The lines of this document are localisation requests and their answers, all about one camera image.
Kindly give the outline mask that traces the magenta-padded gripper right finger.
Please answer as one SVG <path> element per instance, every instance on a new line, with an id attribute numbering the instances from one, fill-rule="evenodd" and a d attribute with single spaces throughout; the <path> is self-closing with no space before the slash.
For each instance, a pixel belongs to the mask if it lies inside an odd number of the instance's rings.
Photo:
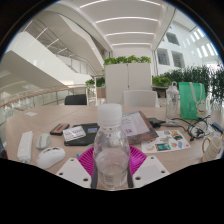
<path id="1" fill-rule="evenodd" d="M 130 147 L 129 188 L 143 187 L 167 175 L 169 175 L 168 170 L 155 156 L 146 156 L 134 146 Z"/>

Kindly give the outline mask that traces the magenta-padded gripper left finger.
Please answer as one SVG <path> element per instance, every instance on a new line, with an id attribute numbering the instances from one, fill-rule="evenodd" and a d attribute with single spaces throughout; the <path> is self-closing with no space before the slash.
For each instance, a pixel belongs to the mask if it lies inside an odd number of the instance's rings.
<path id="1" fill-rule="evenodd" d="M 81 187 L 95 189 L 98 177 L 93 151 L 94 148 L 90 147 L 77 158 L 69 158 L 56 175 Z"/>

